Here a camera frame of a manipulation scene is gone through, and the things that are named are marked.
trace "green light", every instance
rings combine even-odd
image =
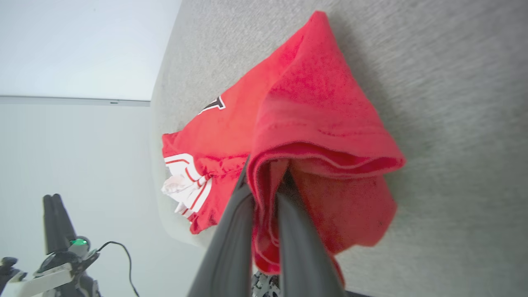
[[[72,240],[70,242],[72,245],[85,245],[88,243],[86,240],[81,239],[81,238],[77,238],[76,240]]]

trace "red jersey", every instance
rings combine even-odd
[[[396,205],[382,174],[405,159],[354,80],[327,17],[308,23],[207,105],[185,128],[163,136],[172,177],[164,193],[194,234],[218,224],[244,163],[256,201],[253,256],[278,274],[275,192],[289,168],[333,256],[372,246]]]

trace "black cable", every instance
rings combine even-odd
[[[134,293],[136,293],[136,296],[139,297],[139,294],[136,290],[136,287],[134,287],[134,284],[132,284],[132,258],[130,257],[130,253],[128,252],[127,250],[127,247],[124,245],[124,244],[120,244],[120,243],[117,243],[117,242],[107,242],[105,244],[103,244],[98,250],[97,252],[100,252],[105,246],[109,245],[109,244],[117,244],[117,245],[120,245],[124,250],[125,252],[127,253],[127,256],[128,256],[128,263],[130,264],[129,266],[129,270],[128,270],[128,280],[130,281],[130,285],[132,286],[132,289],[134,289]]]

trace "red cloth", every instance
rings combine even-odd
[[[287,168],[332,256],[376,244],[396,210],[382,174],[401,168],[404,156],[354,80],[323,12],[163,141],[166,160],[191,154],[199,175],[213,180],[189,217],[192,233],[218,223],[251,154],[253,255],[265,273],[280,271],[273,205]]]

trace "white wall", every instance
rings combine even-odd
[[[162,228],[153,195],[148,107],[0,105],[0,257],[33,273],[45,259],[42,197],[59,193],[78,235],[115,240],[141,296],[185,296],[204,251]],[[104,296],[133,296],[110,245],[88,269]]]
[[[150,100],[181,0],[0,0],[0,95]]]

